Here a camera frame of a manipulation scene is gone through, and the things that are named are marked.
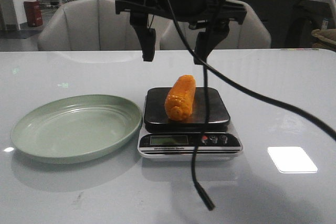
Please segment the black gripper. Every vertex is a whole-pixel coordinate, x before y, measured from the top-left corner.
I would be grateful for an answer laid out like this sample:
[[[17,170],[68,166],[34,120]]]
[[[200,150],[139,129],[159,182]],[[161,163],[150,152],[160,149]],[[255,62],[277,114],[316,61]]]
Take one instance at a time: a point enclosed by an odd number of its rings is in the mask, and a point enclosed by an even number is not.
[[[155,29],[148,27],[148,14],[188,23],[215,20],[214,25],[209,23],[197,35],[196,65],[201,65],[201,60],[206,62],[212,50],[228,36],[229,20],[242,24],[247,13],[243,4],[227,0],[115,0],[115,11],[130,13],[130,25],[138,37],[143,61],[147,62],[154,59],[156,42]]]

